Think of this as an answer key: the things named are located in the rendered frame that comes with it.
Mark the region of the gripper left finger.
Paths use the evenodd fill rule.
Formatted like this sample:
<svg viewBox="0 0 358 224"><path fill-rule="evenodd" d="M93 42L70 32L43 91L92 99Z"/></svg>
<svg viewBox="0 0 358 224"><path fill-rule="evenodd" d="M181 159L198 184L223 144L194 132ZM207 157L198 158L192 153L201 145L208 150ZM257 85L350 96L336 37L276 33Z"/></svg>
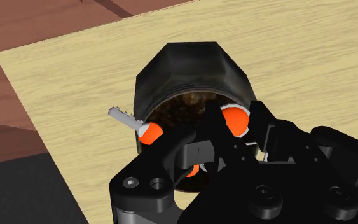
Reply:
<svg viewBox="0 0 358 224"><path fill-rule="evenodd" d="M249 111L238 104L207 103L194 128L160 134L109 183L114 224L250 224L255 211L251 188L241 177L254 161L240 138ZM174 200L176 186L205 166L209 184L186 209Z"/></svg>

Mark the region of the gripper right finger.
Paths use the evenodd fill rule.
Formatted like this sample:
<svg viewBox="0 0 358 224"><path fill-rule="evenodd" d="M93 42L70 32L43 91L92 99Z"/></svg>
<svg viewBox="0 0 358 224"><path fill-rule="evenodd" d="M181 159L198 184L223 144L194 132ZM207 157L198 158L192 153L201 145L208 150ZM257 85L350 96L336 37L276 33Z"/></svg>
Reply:
<svg viewBox="0 0 358 224"><path fill-rule="evenodd" d="M272 162L293 158L295 172L284 179L272 170L249 183L266 199L288 189L315 199L358 199L358 140L326 126L310 133L276 119L262 101L252 101L248 128Z"/></svg>

